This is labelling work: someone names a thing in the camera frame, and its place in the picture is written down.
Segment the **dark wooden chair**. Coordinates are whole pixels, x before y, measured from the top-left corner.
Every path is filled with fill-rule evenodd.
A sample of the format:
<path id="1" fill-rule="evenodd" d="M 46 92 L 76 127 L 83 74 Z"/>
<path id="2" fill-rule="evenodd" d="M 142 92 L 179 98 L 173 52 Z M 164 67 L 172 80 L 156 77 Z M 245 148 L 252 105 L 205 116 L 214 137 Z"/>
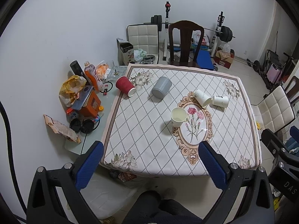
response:
<path id="1" fill-rule="evenodd" d="M 174 43 L 173 43 L 173 29 L 178 29 L 180 32 L 180 59 L 175 61 L 174 59 Z M 200 39 L 195 51 L 192 62 L 189 61 L 189 53 L 191 48 L 191 39 L 194 31 L 199 31 Z M 204 37 L 204 28 L 192 21 L 180 20 L 172 23 L 169 26 L 169 50 L 170 50 L 170 65 L 173 66 L 184 66 L 184 67 L 195 67 L 199 68 L 197 64 L 197 57 L 199 54 L 200 46 Z"/>
<path id="2" fill-rule="evenodd" d="M 299 91 L 299 79 L 295 75 L 291 78 L 289 84 L 285 88 L 286 95 L 290 101 L 291 105 L 294 105 L 298 99 L 298 91 Z"/>

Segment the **orange snack bag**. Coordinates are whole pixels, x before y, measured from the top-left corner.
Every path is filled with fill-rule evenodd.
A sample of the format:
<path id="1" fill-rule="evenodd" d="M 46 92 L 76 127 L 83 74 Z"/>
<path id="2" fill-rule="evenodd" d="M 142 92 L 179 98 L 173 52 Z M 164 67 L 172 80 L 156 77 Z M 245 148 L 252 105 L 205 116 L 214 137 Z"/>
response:
<path id="1" fill-rule="evenodd" d="M 102 81 L 107 79 L 110 72 L 111 69 L 109 68 L 109 65 L 104 61 L 102 61 L 100 64 L 96 66 L 96 74 Z"/>

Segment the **brown paper packet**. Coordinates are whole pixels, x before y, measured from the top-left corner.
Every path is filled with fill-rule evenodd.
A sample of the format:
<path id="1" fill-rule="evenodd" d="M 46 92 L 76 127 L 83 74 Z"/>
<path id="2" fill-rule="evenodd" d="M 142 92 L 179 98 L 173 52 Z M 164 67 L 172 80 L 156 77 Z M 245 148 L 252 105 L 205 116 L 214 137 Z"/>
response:
<path id="1" fill-rule="evenodd" d="M 80 144 L 82 142 L 78 134 L 68 126 L 60 123 L 57 120 L 54 120 L 46 114 L 44 114 L 43 117 L 45 120 L 45 124 L 49 126 L 55 134 L 59 134 L 65 137 L 67 140 L 75 142 L 77 144 Z"/>

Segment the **white cup lying left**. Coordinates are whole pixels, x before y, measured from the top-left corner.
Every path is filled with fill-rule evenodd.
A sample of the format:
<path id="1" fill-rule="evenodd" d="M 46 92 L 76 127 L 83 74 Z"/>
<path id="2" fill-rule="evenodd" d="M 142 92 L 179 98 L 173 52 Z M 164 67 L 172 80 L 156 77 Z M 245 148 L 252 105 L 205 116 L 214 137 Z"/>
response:
<path id="1" fill-rule="evenodd" d="M 206 108 L 212 101 L 212 97 L 201 90 L 195 90 L 194 97 L 202 108 Z"/>

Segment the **red ribbed paper cup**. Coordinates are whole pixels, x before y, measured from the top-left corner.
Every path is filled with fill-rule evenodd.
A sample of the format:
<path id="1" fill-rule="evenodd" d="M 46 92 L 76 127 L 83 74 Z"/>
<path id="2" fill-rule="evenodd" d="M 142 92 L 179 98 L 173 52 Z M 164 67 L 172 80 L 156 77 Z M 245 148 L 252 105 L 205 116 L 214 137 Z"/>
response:
<path id="1" fill-rule="evenodd" d="M 136 87 L 126 76 L 121 76 L 120 78 L 118 78 L 115 86 L 128 97 L 132 97 L 136 93 Z"/>

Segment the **black cylinder bottle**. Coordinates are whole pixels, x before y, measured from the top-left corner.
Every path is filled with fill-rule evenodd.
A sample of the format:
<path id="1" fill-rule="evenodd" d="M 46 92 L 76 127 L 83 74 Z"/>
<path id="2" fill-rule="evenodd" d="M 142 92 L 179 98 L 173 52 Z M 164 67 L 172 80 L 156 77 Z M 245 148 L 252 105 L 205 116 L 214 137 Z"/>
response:
<path id="1" fill-rule="evenodd" d="M 77 60 L 71 62 L 70 67 L 71 67 L 71 70 L 73 71 L 74 75 L 78 75 L 83 78 L 86 78 L 86 76 Z"/>

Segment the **orange box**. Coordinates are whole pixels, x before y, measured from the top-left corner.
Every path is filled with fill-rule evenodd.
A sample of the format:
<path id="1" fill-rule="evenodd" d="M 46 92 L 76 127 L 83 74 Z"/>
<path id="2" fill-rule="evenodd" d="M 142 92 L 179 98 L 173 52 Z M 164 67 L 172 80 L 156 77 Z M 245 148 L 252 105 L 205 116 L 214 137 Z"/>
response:
<path id="1" fill-rule="evenodd" d="M 95 118 L 99 112 L 100 106 L 101 100 L 98 98 L 96 93 L 92 91 L 79 113 L 84 117 Z"/>

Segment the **pink suitcase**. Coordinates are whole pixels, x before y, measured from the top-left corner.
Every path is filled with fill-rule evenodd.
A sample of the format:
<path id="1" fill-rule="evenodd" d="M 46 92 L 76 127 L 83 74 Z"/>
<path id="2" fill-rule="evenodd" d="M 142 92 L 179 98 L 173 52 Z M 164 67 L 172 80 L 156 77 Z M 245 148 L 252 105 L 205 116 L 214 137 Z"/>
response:
<path id="1" fill-rule="evenodd" d="M 281 70 L 276 64 L 272 64 L 266 74 L 267 79 L 270 83 L 276 84 L 281 77 Z"/>

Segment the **blue denim clothing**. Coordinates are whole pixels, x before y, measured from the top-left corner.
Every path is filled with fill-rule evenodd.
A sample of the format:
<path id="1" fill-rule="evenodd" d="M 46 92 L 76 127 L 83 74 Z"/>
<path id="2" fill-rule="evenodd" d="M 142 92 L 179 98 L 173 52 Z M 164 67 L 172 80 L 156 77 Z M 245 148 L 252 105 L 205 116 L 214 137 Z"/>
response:
<path id="1" fill-rule="evenodd" d="M 299 143 L 293 137 L 286 141 L 285 147 L 290 154 L 299 156 Z"/>

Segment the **white paper cup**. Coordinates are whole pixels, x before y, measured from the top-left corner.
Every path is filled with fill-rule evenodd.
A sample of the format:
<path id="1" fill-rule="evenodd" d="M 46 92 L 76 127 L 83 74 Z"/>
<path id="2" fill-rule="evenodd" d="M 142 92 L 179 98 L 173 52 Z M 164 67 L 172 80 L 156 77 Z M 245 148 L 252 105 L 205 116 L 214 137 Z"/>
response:
<path id="1" fill-rule="evenodd" d="M 187 119 L 187 112 L 184 108 L 176 107 L 171 111 L 171 122 L 175 128 L 181 127 L 181 125 Z"/>

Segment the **grey plastic cup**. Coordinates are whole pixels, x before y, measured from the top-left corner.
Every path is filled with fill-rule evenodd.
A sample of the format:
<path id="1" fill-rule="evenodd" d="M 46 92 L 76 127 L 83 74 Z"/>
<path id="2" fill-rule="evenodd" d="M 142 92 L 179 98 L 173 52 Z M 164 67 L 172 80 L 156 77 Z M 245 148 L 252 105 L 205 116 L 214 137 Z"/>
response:
<path id="1" fill-rule="evenodd" d="M 167 77 L 161 76 L 153 86 L 151 93 L 158 99 L 163 99 L 169 92 L 172 82 Z"/>

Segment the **yellow plastic bag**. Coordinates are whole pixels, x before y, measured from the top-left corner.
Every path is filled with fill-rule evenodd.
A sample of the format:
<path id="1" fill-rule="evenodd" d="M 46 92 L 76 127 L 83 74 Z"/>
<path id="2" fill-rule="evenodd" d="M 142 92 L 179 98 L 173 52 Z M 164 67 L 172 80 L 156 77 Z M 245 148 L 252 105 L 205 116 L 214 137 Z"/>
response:
<path id="1" fill-rule="evenodd" d="M 71 107 L 77 99 L 78 93 L 84 88 L 87 80 L 78 75 L 71 76 L 66 80 L 59 91 L 59 99 L 66 107 Z"/>

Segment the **black round lids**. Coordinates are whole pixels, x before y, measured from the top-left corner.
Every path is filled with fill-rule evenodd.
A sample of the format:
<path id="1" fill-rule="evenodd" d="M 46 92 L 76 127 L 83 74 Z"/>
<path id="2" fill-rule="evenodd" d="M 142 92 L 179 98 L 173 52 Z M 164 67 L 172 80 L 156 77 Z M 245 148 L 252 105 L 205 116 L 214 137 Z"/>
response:
<path id="1" fill-rule="evenodd" d="M 89 134 L 94 130 L 94 128 L 94 122 L 91 119 L 80 120 L 76 118 L 70 122 L 70 129 L 76 133 L 82 132 Z"/>

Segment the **dark wooden chair right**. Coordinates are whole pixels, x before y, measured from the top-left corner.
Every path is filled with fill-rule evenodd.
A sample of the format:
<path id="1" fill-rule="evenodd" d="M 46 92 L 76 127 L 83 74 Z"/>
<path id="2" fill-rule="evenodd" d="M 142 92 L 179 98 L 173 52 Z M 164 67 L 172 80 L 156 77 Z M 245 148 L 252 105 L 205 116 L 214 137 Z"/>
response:
<path id="1" fill-rule="evenodd" d="M 298 99 L 298 91 L 299 91 L 299 79 L 295 75 L 291 78 L 289 84 L 285 88 L 286 95 L 290 101 L 291 105 L 294 105 Z"/>

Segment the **brown cardboard box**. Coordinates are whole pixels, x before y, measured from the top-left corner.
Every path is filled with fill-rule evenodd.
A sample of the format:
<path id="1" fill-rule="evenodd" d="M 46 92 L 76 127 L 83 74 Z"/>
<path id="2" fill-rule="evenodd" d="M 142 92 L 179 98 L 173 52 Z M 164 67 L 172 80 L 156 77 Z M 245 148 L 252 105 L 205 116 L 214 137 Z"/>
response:
<path id="1" fill-rule="evenodd" d="M 218 50 L 216 51 L 216 54 L 214 55 L 214 61 L 217 64 L 219 64 L 227 69 L 230 69 L 230 67 L 233 63 L 234 57 L 235 57 L 235 52 L 233 49 L 231 49 L 231 51 L 228 53 L 228 52 L 224 52 L 223 50 L 218 48 Z"/>

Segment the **floral diamond pattern tablecloth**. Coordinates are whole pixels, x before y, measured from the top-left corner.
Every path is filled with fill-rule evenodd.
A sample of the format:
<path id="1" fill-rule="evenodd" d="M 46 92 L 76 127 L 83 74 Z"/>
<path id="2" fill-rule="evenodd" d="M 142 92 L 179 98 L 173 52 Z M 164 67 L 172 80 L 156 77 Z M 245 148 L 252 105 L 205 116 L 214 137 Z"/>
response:
<path id="1" fill-rule="evenodd" d="M 240 78 L 170 65 L 130 65 L 137 92 L 119 92 L 107 120 L 101 164 L 143 176 L 200 176 L 207 142 L 241 168 L 262 162 L 258 129 Z"/>

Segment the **open carton box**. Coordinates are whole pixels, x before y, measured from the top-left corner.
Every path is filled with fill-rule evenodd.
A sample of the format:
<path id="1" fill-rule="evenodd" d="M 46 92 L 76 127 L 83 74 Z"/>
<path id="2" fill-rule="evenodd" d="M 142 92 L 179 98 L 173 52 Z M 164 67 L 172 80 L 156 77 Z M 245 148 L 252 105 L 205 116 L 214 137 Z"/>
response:
<path id="1" fill-rule="evenodd" d="M 121 65 L 128 66 L 130 63 L 134 64 L 134 48 L 133 45 L 121 38 L 117 38 L 118 59 Z"/>

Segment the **white cup lying right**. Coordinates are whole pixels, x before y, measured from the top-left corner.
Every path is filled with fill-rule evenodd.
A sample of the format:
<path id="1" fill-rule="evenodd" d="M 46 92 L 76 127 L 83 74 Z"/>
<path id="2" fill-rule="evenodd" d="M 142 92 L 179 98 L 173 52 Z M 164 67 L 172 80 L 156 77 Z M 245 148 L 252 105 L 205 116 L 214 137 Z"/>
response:
<path id="1" fill-rule="evenodd" d="M 212 97 L 212 104 L 214 106 L 227 108 L 228 104 L 229 104 L 229 99 L 228 99 L 227 96 L 215 95 L 215 96 Z"/>

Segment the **white cup lying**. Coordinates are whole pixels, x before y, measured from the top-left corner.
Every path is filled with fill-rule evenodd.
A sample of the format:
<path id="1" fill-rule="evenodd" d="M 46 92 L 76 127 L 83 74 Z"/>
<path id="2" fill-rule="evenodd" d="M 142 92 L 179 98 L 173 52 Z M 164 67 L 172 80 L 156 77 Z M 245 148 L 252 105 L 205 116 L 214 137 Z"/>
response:
<path id="1" fill-rule="evenodd" d="M 201 90 L 195 90 L 194 97 L 202 108 L 206 108 L 212 101 L 212 97 Z"/>
<path id="2" fill-rule="evenodd" d="M 212 104 L 214 106 L 227 108 L 228 104 L 229 104 L 229 99 L 228 99 L 227 96 L 215 95 L 215 96 L 212 97 Z"/>

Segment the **barbell with black plates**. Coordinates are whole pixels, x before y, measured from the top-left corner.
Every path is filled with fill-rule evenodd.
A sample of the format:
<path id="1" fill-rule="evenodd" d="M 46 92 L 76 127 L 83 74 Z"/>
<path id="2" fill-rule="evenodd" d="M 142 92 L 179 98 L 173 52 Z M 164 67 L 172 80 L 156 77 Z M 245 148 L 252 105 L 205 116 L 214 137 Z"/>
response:
<path id="1" fill-rule="evenodd" d="M 163 22 L 162 20 L 162 16 L 161 15 L 154 15 L 150 18 L 150 22 L 147 23 L 145 22 L 144 24 L 154 24 L 158 26 L 158 32 L 162 31 L 162 25 L 163 24 L 171 24 L 169 22 Z M 230 42 L 232 40 L 232 38 L 235 38 L 233 36 L 233 32 L 232 30 L 227 27 L 227 26 L 221 26 L 220 30 L 213 30 L 213 29 L 208 29 L 208 28 L 204 28 L 205 30 L 210 30 L 210 31 L 214 31 L 216 33 L 216 36 L 219 37 L 219 39 L 223 42 Z"/>

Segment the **cream padded chair back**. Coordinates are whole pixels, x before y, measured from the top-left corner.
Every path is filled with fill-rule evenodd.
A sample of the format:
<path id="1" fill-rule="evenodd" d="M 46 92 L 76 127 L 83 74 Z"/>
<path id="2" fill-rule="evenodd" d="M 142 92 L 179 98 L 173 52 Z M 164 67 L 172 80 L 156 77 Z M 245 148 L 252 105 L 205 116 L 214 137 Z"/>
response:
<path id="1" fill-rule="evenodd" d="M 154 55 L 154 64 L 159 62 L 159 31 L 156 24 L 133 24 L 127 26 L 127 39 L 134 50 L 142 49 Z"/>

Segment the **cream padded chair right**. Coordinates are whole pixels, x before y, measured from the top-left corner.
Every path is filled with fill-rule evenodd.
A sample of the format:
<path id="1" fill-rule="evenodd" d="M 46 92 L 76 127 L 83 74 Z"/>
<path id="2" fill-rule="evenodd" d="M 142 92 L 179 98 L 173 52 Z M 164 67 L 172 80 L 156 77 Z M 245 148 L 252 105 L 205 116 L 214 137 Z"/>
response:
<path id="1" fill-rule="evenodd" d="M 275 88 L 259 104 L 252 105 L 259 136 L 265 129 L 277 133 L 295 120 L 295 114 L 282 86 Z"/>

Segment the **cream padded chair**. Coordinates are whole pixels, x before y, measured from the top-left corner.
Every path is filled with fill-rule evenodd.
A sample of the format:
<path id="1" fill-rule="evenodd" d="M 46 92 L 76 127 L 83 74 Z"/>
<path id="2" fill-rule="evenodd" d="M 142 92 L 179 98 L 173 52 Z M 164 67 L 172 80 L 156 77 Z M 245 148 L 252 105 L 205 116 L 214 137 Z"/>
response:
<path id="1" fill-rule="evenodd" d="M 265 129 L 277 133 L 295 120 L 295 114 L 282 86 L 275 88 L 259 104 L 252 105 L 259 136 Z"/>
<path id="2" fill-rule="evenodd" d="M 156 24 L 133 24 L 127 26 L 127 39 L 134 50 L 142 49 L 154 55 L 154 64 L 159 62 L 159 31 Z"/>

